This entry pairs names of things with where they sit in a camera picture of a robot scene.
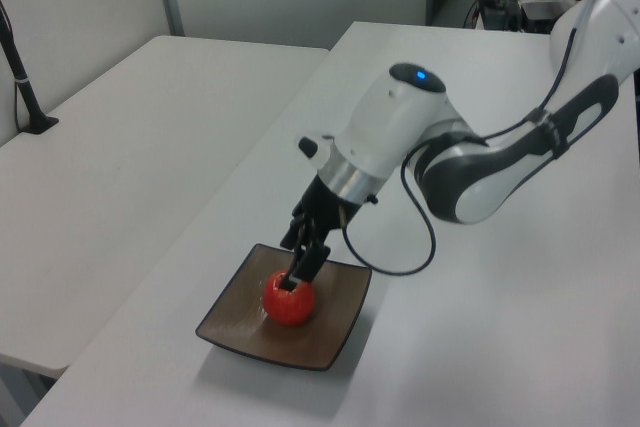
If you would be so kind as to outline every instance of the black cable clip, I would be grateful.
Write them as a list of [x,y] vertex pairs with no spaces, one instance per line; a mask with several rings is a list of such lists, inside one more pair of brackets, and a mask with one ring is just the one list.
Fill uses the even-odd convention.
[[562,154],[569,150],[567,136],[564,135],[558,125],[553,121],[549,111],[544,109],[533,109],[525,117],[529,122],[535,124],[538,132],[542,134],[549,144],[554,159],[558,159]]

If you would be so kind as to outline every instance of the tomato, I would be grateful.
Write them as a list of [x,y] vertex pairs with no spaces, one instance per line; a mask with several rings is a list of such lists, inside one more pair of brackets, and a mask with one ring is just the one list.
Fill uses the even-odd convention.
[[286,270],[279,270],[267,279],[262,293],[262,306],[277,323],[294,326],[311,315],[315,295],[309,282],[300,282],[292,291],[281,289],[280,282],[286,273]]

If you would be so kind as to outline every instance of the square plate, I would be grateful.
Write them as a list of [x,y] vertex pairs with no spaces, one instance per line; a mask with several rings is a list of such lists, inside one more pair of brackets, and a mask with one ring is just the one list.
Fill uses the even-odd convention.
[[262,290],[292,253],[256,244],[229,281],[196,335],[247,357],[305,370],[327,370],[360,314],[371,269],[327,261],[313,281],[315,305],[302,325],[284,327],[262,308]]

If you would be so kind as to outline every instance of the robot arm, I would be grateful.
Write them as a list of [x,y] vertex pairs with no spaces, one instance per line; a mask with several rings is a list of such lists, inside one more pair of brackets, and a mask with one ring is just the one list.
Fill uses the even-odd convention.
[[[640,68],[639,9],[640,0],[588,0],[567,12],[551,37],[554,50],[573,41],[561,82],[543,108],[494,146],[456,112],[435,74],[394,65],[339,135],[299,142],[318,175],[281,242],[294,250],[283,287],[293,287],[291,278],[313,280],[329,255],[329,231],[349,222],[365,202],[375,202],[407,155],[415,154],[413,174],[434,215],[475,223],[493,214],[611,110],[619,84]],[[574,25],[580,27],[575,32]]]
[[592,0],[567,12],[552,33],[553,51],[564,50],[578,15],[584,15],[584,28],[543,109],[534,109],[494,147],[461,143],[418,160],[415,177],[429,210],[451,222],[486,219],[594,127],[615,104],[618,86],[640,68],[639,8],[640,0]]

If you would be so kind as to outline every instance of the white desk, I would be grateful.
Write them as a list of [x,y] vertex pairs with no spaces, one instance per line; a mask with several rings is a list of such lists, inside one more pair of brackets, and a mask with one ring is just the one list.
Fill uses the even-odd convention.
[[[294,136],[336,132],[396,61],[437,72],[480,133],[518,120],[552,80],[547,36],[354,24],[24,427],[635,425],[640,192],[629,82],[594,131],[489,220],[435,222],[427,271],[374,274],[328,372],[195,336],[251,246],[277,245],[313,177]],[[383,265],[416,265],[426,233],[398,179],[379,197],[354,219],[355,245]],[[339,235],[328,242],[332,258],[352,260]]]
[[326,51],[158,37],[0,149],[0,361],[82,352]]

